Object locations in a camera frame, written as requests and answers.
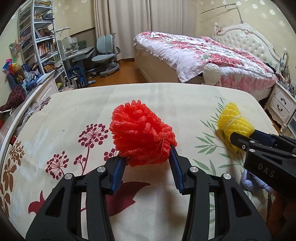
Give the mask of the grey office chair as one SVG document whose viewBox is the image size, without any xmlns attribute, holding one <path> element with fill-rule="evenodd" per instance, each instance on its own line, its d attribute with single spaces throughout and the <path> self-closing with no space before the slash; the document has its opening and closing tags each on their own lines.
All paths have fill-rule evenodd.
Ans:
<svg viewBox="0 0 296 241">
<path fill-rule="evenodd" d="M 99 64 L 95 68 L 96 74 L 107 77 L 108 75 L 119 70 L 120 65 L 117 63 L 117 56 L 121 53 L 118 46 L 114 46 L 116 33 L 101 36 L 96 43 L 98 55 L 92 58 L 92 62 Z"/>
</svg>

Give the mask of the plastic drawer unit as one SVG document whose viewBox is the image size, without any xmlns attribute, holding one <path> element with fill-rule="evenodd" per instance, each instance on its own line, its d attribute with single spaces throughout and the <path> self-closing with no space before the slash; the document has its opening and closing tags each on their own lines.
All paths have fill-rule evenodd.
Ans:
<svg viewBox="0 0 296 241">
<path fill-rule="evenodd" d="M 294 140 L 296 139 L 296 119 L 295 119 L 295 114 L 293 117 L 290 119 L 288 122 L 287 126 L 282 132 L 286 137 L 293 138 Z"/>
</svg>

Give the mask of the floral leaf bedsheet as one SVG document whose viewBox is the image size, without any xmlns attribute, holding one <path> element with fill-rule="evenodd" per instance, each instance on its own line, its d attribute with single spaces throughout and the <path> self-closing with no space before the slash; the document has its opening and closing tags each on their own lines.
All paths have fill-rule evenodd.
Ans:
<svg viewBox="0 0 296 241">
<path fill-rule="evenodd" d="M 1 209 L 25 237 L 67 173 L 86 175 L 109 158 L 127 159 L 120 189 L 107 197 L 116 240 L 180 240 L 189 197 L 168 161 L 179 155 L 207 174 L 240 181 L 245 153 L 233 149 L 220 114 L 229 103 L 252 128 L 276 130 L 249 93 L 207 85 L 145 83 L 91 87 L 47 97 L 28 119 L 1 166 Z"/>
</svg>

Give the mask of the grey desk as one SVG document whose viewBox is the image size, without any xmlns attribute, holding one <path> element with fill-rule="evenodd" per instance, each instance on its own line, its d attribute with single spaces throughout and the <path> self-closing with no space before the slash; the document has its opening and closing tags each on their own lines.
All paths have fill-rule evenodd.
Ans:
<svg viewBox="0 0 296 241">
<path fill-rule="evenodd" d="M 78 50 L 75 53 L 71 52 L 71 55 L 66 57 L 67 62 L 71 67 L 81 66 L 84 68 L 84 60 L 91 57 L 91 55 L 95 52 L 95 46 L 87 47 L 82 50 Z"/>
</svg>

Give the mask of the white bookshelf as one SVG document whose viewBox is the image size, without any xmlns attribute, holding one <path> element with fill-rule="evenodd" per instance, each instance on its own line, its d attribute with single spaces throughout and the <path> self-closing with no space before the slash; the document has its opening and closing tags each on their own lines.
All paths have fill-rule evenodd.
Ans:
<svg viewBox="0 0 296 241">
<path fill-rule="evenodd" d="M 21 57 L 37 74 L 53 73 L 59 92 L 65 87 L 67 73 L 58 47 L 52 1 L 26 1 L 17 11 Z"/>
</svg>

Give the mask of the beige curtains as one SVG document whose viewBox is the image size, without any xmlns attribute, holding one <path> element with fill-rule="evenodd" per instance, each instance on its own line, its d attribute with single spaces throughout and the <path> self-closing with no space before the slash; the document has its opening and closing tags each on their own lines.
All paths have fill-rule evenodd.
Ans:
<svg viewBox="0 0 296 241">
<path fill-rule="evenodd" d="M 193 1 L 94 1 L 96 37 L 115 34 L 117 59 L 132 59 L 136 35 L 162 32 L 194 37 L 197 7 Z"/>
</svg>

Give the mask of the red foam net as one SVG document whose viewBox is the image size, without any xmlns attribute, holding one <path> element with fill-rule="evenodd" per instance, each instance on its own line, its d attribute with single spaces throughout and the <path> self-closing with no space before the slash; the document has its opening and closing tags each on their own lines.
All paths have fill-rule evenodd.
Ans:
<svg viewBox="0 0 296 241">
<path fill-rule="evenodd" d="M 117 106 L 109 130 L 119 156 L 132 167 L 162 164 L 177 146 L 172 127 L 140 100 Z"/>
</svg>

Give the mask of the yellow foam net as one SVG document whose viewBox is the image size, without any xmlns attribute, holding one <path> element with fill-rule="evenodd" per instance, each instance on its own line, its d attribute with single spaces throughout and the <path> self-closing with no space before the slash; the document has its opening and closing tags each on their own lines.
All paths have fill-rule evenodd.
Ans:
<svg viewBox="0 0 296 241">
<path fill-rule="evenodd" d="M 229 142 L 232 133 L 239 133 L 245 137 L 250 137 L 255 131 L 250 121 L 241 115 L 239 108 L 233 102 L 229 102 L 222 110 L 217 124 L 218 129 L 224 133 Z"/>
</svg>

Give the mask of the white tufted headboard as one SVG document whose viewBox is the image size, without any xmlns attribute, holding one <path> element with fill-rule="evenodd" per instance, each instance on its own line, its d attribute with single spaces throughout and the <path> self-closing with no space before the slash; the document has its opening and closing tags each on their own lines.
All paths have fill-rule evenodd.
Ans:
<svg viewBox="0 0 296 241">
<path fill-rule="evenodd" d="M 218 23 L 215 23 L 213 39 L 228 47 L 252 53 L 276 71 L 280 70 L 281 57 L 274 51 L 273 44 L 248 23 L 228 27 L 221 27 Z"/>
</svg>

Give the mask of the white round bedpost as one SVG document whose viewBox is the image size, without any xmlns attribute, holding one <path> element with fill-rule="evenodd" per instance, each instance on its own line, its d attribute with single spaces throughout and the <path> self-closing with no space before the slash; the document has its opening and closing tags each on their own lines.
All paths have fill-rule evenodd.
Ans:
<svg viewBox="0 0 296 241">
<path fill-rule="evenodd" d="M 208 63 L 203 69 L 203 78 L 206 85 L 221 87 L 221 70 L 220 67 L 213 63 Z"/>
</svg>

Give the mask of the bed with pink floral quilt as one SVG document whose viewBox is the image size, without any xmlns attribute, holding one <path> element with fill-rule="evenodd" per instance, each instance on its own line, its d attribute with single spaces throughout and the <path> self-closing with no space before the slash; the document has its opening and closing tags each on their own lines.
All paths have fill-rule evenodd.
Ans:
<svg viewBox="0 0 296 241">
<path fill-rule="evenodd" d="M 149 82 L 205 83 L 204 66 L 216 64 L 221 86 L 248 93 L 273 87 L 274 71 L 253 54 L 209 37 L 143 32 L 134 38 L 134 60 Z"/>
</svg>

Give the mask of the white nightstand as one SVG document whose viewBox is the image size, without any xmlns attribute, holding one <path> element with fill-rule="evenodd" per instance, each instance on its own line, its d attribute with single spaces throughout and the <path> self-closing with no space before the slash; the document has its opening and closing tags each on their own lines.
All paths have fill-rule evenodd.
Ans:
<svg viewBox="0 0 296 241">
<path fill-rule="evenodd" d="M 264 106 L 272 119 L 281 126 L 281 132 L 287 127 L 295 112 L 295 98 L 278 81 L 273 87 L 267 103 Z"/>
</svg>

